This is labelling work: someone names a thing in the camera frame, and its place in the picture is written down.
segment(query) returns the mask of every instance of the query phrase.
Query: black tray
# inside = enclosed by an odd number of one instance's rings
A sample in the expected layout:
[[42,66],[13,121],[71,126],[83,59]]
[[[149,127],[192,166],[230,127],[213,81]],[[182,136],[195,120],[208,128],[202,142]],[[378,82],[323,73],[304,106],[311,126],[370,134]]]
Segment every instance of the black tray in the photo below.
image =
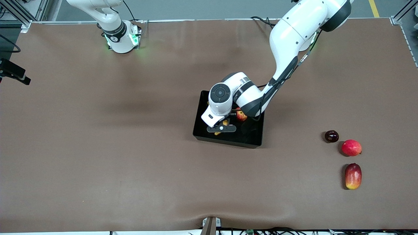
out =
[[[206,128],[208,125],[201,119],[201,116],[208,107],[208,96],[209,91],[200,92],[199,105],[197,107],[196,120],[194,121],[193,128],[193,135],[196,139],[246,148],[261,146],[263,142],[264,112],[258,121],[254,121],[249,117],[244,122],[240,122],[237,121],[236,116],[229,116],[230,124],[237,127],[235,132],[221,133],[219,135],[207,132]],[[237,107],[235,103],[232,104],[233,109]]]

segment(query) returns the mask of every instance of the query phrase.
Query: white robot link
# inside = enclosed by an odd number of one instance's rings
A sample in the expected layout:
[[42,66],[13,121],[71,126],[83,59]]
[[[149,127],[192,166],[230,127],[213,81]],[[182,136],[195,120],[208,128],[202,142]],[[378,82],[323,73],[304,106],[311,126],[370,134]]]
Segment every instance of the white robot link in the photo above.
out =
[[333,31],[345,23],[354,0],[301,0],[274,26],[270,48],[276,61],[276,72],[260,91],[243,72],[231,73],[209,92],[209,106],[201,116],[209,126],[228,117],[235,102],[245,115],[257,117],[268,106],[276,92],[292,74],[298,63],[298,52],[306,50],[316,31]]
[[140,29],[127,20],[121,20],[113,7],[122,0],[67,0],[67,2],[93,17],[99,24],[111,49],[127,53],[139,46]]

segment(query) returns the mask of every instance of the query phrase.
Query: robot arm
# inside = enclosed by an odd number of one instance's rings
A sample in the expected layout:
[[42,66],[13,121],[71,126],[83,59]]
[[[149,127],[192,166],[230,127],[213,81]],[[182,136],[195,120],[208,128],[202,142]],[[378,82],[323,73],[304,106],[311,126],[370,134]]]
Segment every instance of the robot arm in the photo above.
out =
[[270,48],[276,71],[263,90],[243,72],[232,73],[209,92],[209,106],[201,116],[210,127],[228,117],[235,102],[245,115],[259,116],[291,75],[298,63],[298,52],[312,40],[318,28],[329,32],[345,23],[354,0],[301,0],[274,26]]
[[117,53],[127,53],[139,46],[140,31],[138,26],[127,20],[121,20],[112,10],[123,0],[67,0],[67,2],[93,17],[107,39],[109,46]]

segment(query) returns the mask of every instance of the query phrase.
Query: dark cherry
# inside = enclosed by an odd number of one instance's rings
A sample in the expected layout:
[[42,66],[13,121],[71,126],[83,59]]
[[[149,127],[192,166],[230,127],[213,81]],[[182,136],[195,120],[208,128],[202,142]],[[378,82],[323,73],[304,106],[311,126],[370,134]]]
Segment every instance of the dark cherry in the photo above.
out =
[[325,132],[325,140],[331,143],[337,142],[339,139],[338,133],[334,130],[329,130]]

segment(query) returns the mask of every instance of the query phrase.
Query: brown table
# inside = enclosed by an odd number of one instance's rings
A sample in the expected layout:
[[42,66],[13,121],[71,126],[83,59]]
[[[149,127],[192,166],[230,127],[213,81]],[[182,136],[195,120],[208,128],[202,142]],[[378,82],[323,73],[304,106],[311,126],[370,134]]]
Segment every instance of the brown table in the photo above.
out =
[[[116,54],[95,25],[32,24],[12,61],[30,86],[1,84],[0,231],[224,227],[417,228],[418,71],[389,19],[351,19],[316,49],[266,111],[264,143],[192,135],[201,90],[230,72],[274,70],[253,21],[150,23]],[[344,157],[324,131],[356,139]],[[363,171],[343,189],[348,163]]]

